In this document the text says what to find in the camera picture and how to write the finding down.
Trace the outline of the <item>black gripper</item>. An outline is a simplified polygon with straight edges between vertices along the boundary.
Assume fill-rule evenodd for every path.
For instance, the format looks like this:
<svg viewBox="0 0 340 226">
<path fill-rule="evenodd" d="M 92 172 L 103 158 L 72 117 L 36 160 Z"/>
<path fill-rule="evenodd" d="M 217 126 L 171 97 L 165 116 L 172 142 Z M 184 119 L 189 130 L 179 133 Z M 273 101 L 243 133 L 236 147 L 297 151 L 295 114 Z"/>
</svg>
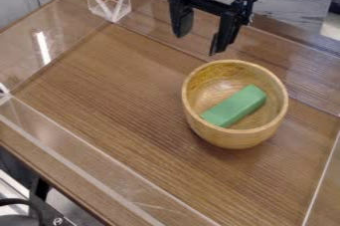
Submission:
<svg viewBox="0 0 340 226">
<path fill-rule="evenodd" d="M 253 3 L 257 0 L 168 0 L 169 18 L 173 34 L 181 38 L 192 28 L 193 11 L 200 9 L 213 15 L 220 15 L 219 29 L 212 36 L 209 54 L 221 53 L 231 44 L 237 20 L 247 25 L 251 20 Z"/>
</svg>

